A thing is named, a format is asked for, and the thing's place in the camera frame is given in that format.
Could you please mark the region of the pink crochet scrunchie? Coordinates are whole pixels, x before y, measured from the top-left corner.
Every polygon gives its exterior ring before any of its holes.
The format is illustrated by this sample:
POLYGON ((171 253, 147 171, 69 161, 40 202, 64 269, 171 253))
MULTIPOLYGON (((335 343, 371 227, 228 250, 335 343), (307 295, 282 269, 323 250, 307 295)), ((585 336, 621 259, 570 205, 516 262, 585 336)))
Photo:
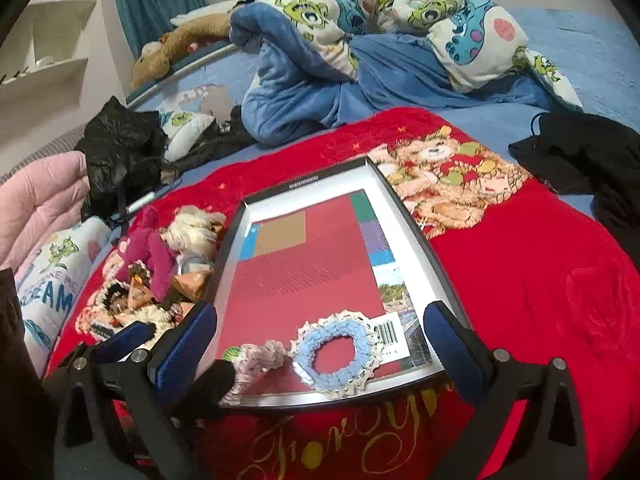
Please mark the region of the pink crochet scrunchie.
POLYGON ((234 368, 234 383, 220 401, 221 405, 239 405, 247 390, 270 370, 281 368, 290 356, 281 341, 267 340, 264 344, 242 344, 224 352, 224 359, 234 368))

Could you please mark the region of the black white crochet headband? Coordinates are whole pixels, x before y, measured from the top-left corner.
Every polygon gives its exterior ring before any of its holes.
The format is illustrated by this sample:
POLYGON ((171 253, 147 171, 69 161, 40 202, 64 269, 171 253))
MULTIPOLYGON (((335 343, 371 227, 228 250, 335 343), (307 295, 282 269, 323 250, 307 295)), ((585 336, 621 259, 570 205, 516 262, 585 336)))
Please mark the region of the black white crochet headband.
POLYGON ((151 291, 140 278, 110 281, 89 304, 87 330, 96 340, 107 340, 134 322, 147 323, 144 309, 152 303, 151 291))

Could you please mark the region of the pink quilted jacket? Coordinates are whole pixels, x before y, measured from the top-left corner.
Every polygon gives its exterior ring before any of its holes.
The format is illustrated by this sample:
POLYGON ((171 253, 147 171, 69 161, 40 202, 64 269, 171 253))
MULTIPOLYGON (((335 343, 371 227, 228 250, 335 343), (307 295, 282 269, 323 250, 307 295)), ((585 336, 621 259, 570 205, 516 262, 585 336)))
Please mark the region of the pink quilted jacket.
POLYGON ((37 159, 1 185, 1 266, 18 278, 49 236, 80 221, 89 193, 86 156, 37 159))

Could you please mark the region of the white shelf unit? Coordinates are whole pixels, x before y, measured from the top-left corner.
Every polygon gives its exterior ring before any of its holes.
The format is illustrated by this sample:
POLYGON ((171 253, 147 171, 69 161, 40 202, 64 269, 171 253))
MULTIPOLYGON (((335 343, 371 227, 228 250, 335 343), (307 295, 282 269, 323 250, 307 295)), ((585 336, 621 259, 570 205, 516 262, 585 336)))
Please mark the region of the white shelf unit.
POLYGON ((38 124, 80 109, 98 0, 29 0, 1 46, 1 119, 38 124))

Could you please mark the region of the blue monster print comforter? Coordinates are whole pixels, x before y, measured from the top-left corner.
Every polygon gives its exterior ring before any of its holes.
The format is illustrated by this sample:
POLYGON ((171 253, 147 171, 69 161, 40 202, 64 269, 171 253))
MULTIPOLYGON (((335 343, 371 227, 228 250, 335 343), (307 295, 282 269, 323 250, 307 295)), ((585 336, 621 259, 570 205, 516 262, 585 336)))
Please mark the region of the blue monster print comforter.
POLYGON ((231 13, 230 39, 257 55, 241 118, 266 145, 400 106, 582 108, 494 0, 256 0, 231 13))

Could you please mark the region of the cream plush bunny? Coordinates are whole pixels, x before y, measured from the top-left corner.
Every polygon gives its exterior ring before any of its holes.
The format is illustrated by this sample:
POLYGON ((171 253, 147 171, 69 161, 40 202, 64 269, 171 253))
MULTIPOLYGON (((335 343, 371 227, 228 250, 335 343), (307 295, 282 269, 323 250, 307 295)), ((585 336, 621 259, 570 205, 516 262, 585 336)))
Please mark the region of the cream plush bunny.
POLYGON ((183 206, 176 211, 169 226, 160 229, 160 237, 173 252, 193 252, 214 260, 226 221, 222 212, 183 206))

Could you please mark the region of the magenta plush bear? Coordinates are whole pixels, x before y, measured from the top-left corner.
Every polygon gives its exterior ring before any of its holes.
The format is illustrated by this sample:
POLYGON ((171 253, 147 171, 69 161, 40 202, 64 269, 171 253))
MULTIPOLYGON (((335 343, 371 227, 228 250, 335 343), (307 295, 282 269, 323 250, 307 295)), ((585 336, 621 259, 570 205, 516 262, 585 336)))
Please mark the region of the magenta plush bear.
POLYGON ((117 249, 124 263, 116 272, 115 278, 128 283, 130 266, 142 262, 151 273, 148 289, 155 300, 163 301, 169 292, 176 268, 175 255, 160 236, 159 228, 157 210, 153 206, 147 206, 141 211, 138 226, 122 239, 126 248, 117 249))

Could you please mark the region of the white pen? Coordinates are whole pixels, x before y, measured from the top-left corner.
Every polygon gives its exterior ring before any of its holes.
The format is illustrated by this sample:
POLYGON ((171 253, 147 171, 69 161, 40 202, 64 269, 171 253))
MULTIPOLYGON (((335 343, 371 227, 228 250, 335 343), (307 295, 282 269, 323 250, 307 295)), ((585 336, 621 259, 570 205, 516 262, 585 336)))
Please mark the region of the white pen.
POLYGON ((157 197, 160 196, 159 192, 149 192, 143 195, 142 197, 135 200, 131 205, 125 207, 124 212, 118 212, 117 214, 113 214, 111 216, 112 220, 120 220, 123 218, 130 218, 137 211, 142 209, 145 206, 148 206, 150 203, 154 202, 157 197))

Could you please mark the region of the small monster print pillow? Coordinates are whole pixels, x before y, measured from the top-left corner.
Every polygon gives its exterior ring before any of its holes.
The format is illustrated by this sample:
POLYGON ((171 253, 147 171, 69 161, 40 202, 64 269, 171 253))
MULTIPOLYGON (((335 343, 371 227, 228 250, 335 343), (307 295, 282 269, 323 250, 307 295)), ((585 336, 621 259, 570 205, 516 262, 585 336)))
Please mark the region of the small monster print pillow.
POLYGON ((213 116, 187 110, 160 113, 160 123, 167 136, 165 159, 176 162, 186 156, 214 120, 213 116))

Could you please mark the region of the black plastic bag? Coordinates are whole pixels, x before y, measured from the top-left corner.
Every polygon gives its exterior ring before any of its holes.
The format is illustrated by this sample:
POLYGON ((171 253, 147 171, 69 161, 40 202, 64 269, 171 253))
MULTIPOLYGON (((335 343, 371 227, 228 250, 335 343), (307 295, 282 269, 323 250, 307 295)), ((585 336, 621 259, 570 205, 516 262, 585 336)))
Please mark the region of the black plastic bag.
POLYGON ((81 218, 106 221, 160 185, 167 136, 157 112, 135 112, 114 96, 86 125, 75 148, 85 155, 89 193, 81 218))

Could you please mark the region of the black framed box lid tray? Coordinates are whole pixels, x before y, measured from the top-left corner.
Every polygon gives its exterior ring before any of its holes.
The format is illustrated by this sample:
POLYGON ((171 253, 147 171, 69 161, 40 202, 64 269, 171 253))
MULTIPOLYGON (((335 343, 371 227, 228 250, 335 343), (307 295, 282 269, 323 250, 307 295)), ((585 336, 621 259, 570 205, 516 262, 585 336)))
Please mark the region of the black framed box lid tray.
POLYGON ((394 162, 360 156, 244 198, 215 263, 207 298, 218 328, 204 363, 242 344, 291 341, 305 322, 361 312, 384 344, 363 392, 330 399, 303 384, 288 357, 232 408, 306 408, 442 378, 425 336, 426 307, 460 301, 394 187, 394 162))

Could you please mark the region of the black garment right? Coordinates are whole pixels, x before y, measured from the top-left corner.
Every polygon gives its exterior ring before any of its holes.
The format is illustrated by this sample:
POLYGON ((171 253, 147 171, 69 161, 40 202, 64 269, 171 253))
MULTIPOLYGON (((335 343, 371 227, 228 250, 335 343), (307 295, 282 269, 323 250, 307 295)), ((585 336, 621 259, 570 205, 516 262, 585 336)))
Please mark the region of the black garment right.
POLYGON ((591 195, 592 212, 639 262, 639 133, 603 116, 540 113, 510 155, 559 195, 591 195))

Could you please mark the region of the blue white crochet scrunchie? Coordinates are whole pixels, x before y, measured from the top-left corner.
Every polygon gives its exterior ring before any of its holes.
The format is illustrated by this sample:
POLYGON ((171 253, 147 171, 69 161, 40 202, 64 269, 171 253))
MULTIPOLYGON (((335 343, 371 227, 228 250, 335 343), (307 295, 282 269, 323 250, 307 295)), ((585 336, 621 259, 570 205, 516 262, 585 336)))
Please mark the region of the blue white crochet scrunchie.
POLYGON ((305 322, 288 352, 299 380, 330 399, 363 392, 383 361, 384 344, 361 312, 305 322))

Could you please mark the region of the brown plush toy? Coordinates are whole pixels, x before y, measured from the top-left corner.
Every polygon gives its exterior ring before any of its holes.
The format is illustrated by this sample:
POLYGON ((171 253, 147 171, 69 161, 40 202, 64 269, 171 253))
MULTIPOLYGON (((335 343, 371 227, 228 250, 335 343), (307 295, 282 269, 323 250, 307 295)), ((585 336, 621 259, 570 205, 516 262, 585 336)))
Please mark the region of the brown plush toy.
POLYGON ((146 44, 132 69, 130 88, 137 90, 148 81, 163 79, 171 66, 193 53, 197 47, 225 40, 230 32, 230 14, 207 14, 186 21, 171 32, 146 44))

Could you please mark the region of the black clothing pile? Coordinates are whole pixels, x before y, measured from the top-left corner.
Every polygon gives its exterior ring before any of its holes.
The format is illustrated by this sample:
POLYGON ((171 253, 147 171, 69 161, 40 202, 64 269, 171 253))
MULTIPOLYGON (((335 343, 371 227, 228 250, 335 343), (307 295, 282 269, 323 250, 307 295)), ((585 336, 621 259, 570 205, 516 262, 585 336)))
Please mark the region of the black clothing pile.
POLYGON ((241 105, 235 105, 230 118, 218 124, 216 120, 200 135, 195 144, 171 163, 178 174, 204 165, 211 160, 218 160, 241 151, 256 143, 256 140, 245 129, 241 118, 241 105))

